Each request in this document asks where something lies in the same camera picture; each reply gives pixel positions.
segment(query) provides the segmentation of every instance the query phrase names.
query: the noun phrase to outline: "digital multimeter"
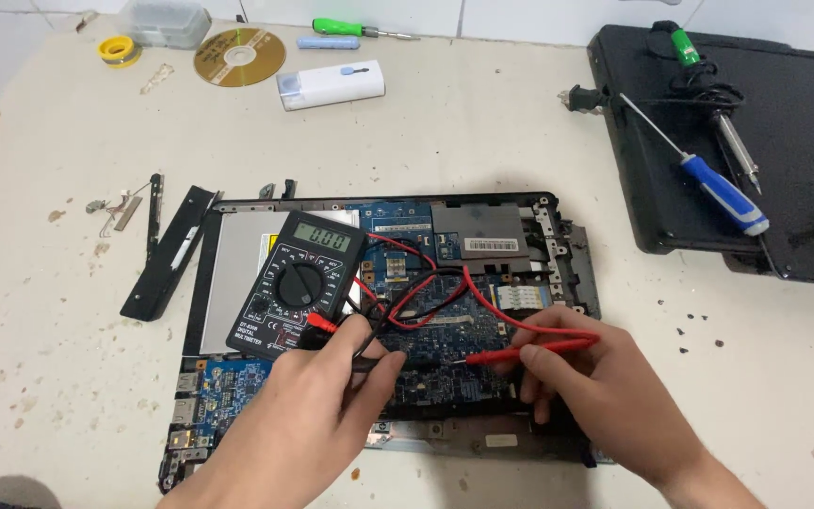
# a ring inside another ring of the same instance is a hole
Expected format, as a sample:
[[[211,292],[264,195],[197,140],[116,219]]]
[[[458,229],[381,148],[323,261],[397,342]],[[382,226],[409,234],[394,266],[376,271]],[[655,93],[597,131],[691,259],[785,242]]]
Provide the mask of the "digital multimeter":
[[[366,250],[366,232],[292,211],[225,344],[274,361],[297,347],[307,315],[341,313]]]

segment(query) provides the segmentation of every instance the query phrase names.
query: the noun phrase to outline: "cd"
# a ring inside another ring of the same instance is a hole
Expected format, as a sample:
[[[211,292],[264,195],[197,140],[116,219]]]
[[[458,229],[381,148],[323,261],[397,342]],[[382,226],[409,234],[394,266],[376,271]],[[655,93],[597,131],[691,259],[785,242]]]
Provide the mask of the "cd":
[[[285,62],[285,45],[274,33],[237,28],[218,33],[194,56],[196,73],[222,87],[243,87],[272,76]]]

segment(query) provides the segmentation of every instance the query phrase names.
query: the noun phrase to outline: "solder wire spool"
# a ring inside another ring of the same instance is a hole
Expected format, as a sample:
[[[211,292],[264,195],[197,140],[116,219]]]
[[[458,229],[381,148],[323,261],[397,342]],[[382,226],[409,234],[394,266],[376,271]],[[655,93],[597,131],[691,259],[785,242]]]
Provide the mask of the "solder wire spool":
[[[120,69],[128,67],[140,58],[140,46],[126,35],[116,35],[109,37],[99,43],[99,58],[108,67]]]

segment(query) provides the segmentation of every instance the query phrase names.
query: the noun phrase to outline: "dirty table surface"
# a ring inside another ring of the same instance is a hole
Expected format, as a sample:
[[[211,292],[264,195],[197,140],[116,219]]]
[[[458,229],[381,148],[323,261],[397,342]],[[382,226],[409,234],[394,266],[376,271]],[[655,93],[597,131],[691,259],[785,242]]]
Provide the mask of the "dirty table surface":
[[[159,499],[195,263],[161,320],[123,320],[146,204],[104,239],[105,215],[84,207],[161,171],[163,228],[192,184],[228,198],[285,178],[299,197],[554,192],[587,228],[603,318],[632,332],[708,447],[765,503],[814,506],[814,284],[733,273],[719,254],[639,252],[604,118],[556,97],[593,86],[582,48],[424,38],[307,52],[294,40],[309,29],[272,27],[282,72],[378,59],[387,85],[383,98],[285,112],[274,79],[220,88],[194,74],[191,52],[146,49],[107,68],[96,44],[112,23],[51,36],[0,98],[0,494]],[[174,72],[141,94],[162,64]],[[366,451],[314,506],[662,503],[620,467]]]

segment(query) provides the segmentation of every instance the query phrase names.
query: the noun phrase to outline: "blue screwdriver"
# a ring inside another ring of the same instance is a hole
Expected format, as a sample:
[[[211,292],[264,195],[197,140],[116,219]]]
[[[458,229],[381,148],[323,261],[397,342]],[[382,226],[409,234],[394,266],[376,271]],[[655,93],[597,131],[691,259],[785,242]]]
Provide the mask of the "blue screwdriver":
[[[755,237],[768,229],[768,218],[759,210],[759,207],[752,202],[751,199],[746,197],[734,184],[728,179],[725,179],[721,174],[717,173],[714,169],[709,168],[705,159],[695,154],[687,154],[677,147],[665,133],[661,132],[659,126],[650,121],[633,101],[627,98],[624,94],[619,94],[621,99],[627,102],[627,105],[634,111],[639,113],[649,125],[652,126],[657,133],[661,134],[662,138],[669,143],[674,150],[682,157],[680,161],[680,168],[699,181],[699,187],[705,191],[708,196],[715,199],[724,212],[733,220],[740,230],[750,236]]]

